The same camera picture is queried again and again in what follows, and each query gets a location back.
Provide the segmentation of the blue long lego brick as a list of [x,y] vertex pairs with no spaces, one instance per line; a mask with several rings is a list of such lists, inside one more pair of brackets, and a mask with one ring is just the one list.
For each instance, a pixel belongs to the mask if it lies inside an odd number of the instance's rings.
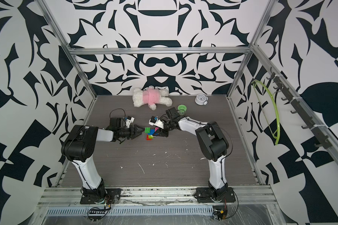
[[155,129],[151,129],[150,132],[148,133],[149,135],[153,136],[155,133]]

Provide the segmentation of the dark green lego brick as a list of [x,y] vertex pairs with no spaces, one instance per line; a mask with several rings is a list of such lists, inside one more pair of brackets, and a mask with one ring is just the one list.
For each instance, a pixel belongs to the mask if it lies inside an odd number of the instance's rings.
[[149,134],[151,132],[151,128],[150,127],[146,127],[145,128],[145,133]]

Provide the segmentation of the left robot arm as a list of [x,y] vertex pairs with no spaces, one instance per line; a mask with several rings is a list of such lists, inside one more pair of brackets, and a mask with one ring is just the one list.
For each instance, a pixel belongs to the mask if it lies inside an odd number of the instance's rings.
[[103,199],[107,194],[103,179],[94,163],[94,150],[97,142],[123,142],[140,136],[145,129],[138,125],[106,129],[75,125],[62,144],[61,152],[77,169],[83,183],[83,195]]

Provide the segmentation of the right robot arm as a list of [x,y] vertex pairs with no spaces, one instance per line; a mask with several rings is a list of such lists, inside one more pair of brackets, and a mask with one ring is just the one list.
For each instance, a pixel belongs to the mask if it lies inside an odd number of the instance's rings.
[[168,137],[170,131],[177,129],[197,137],[201,152],[209,164],[209,198],[218,201],[229,189],[224,165],[230,144],[221,128],[215,121],[200,122],[180,115],[174,107],[166,110],[166,116],[163,120],[156,116],[150,118],[149,125],[158,128],[154,136]]

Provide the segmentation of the green lidded jar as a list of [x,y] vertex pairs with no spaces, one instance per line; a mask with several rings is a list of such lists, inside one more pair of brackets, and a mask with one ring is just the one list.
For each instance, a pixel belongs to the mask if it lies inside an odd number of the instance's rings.
[[178,110],[180,113],[186,113],[186,111],[187,111],[187,106],[185,106],[185,105],[179,105],[179,106],[177,107],[177,110]]

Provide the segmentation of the white teddy bear pink shirt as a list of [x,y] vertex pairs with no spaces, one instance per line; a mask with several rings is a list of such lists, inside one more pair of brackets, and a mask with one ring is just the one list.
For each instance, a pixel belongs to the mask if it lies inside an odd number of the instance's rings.
[[147,90],[135,88],[132,95],[134,107],[148,105],[151,110],[156,110],[157,104],[172,106],[172,99],[169,98],[167,89],[156,89],[154,86],[149,86]]

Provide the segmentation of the white alarm clock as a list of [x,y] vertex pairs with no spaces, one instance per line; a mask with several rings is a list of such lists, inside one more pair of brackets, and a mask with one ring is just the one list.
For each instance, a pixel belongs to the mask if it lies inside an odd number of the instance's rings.
[[205,106],[208,104],[208,97],[203,94],[198,94],[195,98],[195,103],[199,106]]

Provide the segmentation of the green toy bow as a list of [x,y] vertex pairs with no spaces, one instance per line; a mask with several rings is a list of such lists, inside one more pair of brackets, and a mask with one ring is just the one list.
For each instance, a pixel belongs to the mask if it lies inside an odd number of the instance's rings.
[[[266,122],[267,122],[267,125],[268,125],[268,127],[269,127],[269,131],[270,131],[270,133],[271,133],[271,136],[272,136],[272,137],[274,138],[274,140],[275,140],[274,145],[277,146],[277,145],[279,144],[280,137],[281,137],[281,128],[280,128],[280,116],[279,116],[279,111],[278,111],[278,107],[277,107],[276,101],[275,101],[275,99],[274,99],[274,96],[273,96],[272,92],[269,90],[269,88],[268,88],[264,83],[262,83],[262,82],[259,81],[259,80],[253,80],[253,81],[251,82],[251,85],[252,85],[253,90],[254,90],[254,92],[255,92],[255,95],[256,95],[256,97],[257,97],[258,103],[260,104],[260,108],[261,108],[261,110],[262,110],[262,112],[263,112],[264,118],[265,118],[265,120],[266,120]],[[273,130],[271,129],[271,126],[270,126],[270,124],[269,124],[269,120],[268,120],[268,118],[267,118],[267,116],[266,116],[266,114],[265,114],[265,112],[264,112],[264,110],[263,110],[263,106],[262,106],[261,100],[260,100],[259,95],[258,95],[257,90],[256,90],[256,87],[257,87],[257,86],[263,87],[264,90],[265,90],[265,93],[268,94],[268,96],[269,96],[269,98],[270,98],[270,100],[271,100],[271,103],[272,103],[272,106],[273,106],[273,110],[274,110],[274,114],[275,114],[275,117],[276,117],[276,118],[275,118],[275,123],[276,123],[276,126],[275,126],[276,130],[275,130],[275,131],[273,131]]]

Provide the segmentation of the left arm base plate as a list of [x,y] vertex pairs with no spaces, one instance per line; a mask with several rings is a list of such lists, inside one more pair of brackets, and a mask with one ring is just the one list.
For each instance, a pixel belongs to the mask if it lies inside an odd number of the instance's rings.
[[106,188],[104,191],[82,188],[80,204],[111,204],[120,200],[121,192],[120,188]]

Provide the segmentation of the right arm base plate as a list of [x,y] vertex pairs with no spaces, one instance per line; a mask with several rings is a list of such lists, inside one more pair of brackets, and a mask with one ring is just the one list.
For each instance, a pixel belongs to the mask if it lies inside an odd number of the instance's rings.
[[199,203],[233,203],[236,202],[236,196],[233,188],[224,186],[219,190],[214,188],[196,188],[194,198]]

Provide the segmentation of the black wall hook rack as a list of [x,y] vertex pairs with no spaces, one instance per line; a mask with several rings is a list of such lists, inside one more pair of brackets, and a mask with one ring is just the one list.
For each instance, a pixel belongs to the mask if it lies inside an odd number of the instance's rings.
[[317,139],[315,147],[323,147],[326,150],[331,148],[333,144],[330,141],[330,137],[324,132],[324,125],[317,122],[314,113],[309,109],[309,106],[305,103],[304,99],[300,97],[283,74],[276,73],[273,67],[270,67],[269,70],[270,77],[267,79],[272,80],[277,85],[274,89],[284,95],[282,100],[293,107],[294,110],[291,111],[291,113],[298,114],[303,120],[305,125],[301,128],[308,129],[313,133],[314,137]]

